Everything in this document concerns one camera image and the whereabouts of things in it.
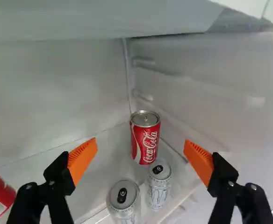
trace can lid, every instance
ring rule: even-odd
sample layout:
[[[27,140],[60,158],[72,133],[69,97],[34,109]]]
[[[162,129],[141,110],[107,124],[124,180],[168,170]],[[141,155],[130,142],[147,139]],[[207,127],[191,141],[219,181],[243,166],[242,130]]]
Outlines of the can lid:
[[[115,209],[123,210],[131,206],[138,196],[138,186],[130,180],[118,181],[109,191],[109,201]]]
[[[130,120],[132,123],[141,127],[150,127],[157,124],[160,120],[159,115],[152,111],[141,110],[134,112]]]
[[[156,180],[166,180],[172,174],[171,167],[165,160],[155,160],[150,164],[148,172]]]

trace silver can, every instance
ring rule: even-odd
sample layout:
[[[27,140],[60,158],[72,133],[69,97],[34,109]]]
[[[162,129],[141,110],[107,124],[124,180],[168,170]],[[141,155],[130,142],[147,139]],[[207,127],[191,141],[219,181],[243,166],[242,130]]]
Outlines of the silver can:
[[[168,197],[171,166],[165,160],[155,160],[148,169],[146,202],[153,210],[161,209]]]
[[[139,224],[141,198],[137,184],[129,179],[114,184],[107,196],[107,208],[116,224]]]

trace refrigerator wall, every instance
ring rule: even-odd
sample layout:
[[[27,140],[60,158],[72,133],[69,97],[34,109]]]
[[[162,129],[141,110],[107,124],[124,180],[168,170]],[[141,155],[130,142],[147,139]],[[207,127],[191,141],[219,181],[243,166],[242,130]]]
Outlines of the refrigerator wall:
[[[238,182],[262,186],[273,209],[273,33],[132,40],[136,107],[161,113],[161,136],[229,152]],[[201,186],[181,223],[207,223],[214,199]],[[239,212],[234,215],[239,223]]]

